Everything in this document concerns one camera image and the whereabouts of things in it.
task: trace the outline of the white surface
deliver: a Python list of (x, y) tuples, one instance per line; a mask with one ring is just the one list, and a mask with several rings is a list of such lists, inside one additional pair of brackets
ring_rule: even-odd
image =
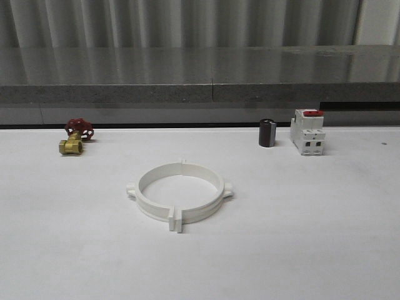
[[(74, 157), (63, 130), (0, 131), (0, 299), (398, 299), (400, 129), (325, 131), (311, 157), (289, 128), (272, 148), (256, 128), (99, 129)], [(125, 192), (179, 158), (235, 192), (184, 234)]]

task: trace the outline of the metal panel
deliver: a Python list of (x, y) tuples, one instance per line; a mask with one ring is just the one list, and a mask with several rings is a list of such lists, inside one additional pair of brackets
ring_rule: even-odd
[(361, 2), (355, 44), (393, 45), (399, 26), (400, 0)]
[[(360, 43), (366, 28), (375, 26), (375, 11), (389, 10), (389, 20), (377, 28), (388, 28), (393, 42), (400, 0), (388, 1), (389, 8), (386, 1), (362, 2)], [(3, 0), (0, 46), (345, 45), (352, 43), (358, 4), (358, 0)], [(374, 43), (387, 42), (376, 38), (371, 38)]]

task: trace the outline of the white plastic ring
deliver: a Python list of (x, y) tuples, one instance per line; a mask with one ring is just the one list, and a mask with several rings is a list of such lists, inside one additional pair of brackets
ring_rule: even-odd
[[(201, 178), (211, 183), (217, 189), (210, 201), (198, 207), (178, 207), (153, 202), (143, 195), (143, 190), (154, 181), (168, 176), (183, 175)], [(149, 217), (169, 223), (170, 231), (182, 232), (182, 225), (208, 218), (222, 205), (223, 199), (233, 195), (232, 186), (214, 171), (197, 164), (175, 162), (165, 164), (148, 171), (140, 177), (137, 184), (128, 184), (128, 195), (136, 198), (140, 210)]]

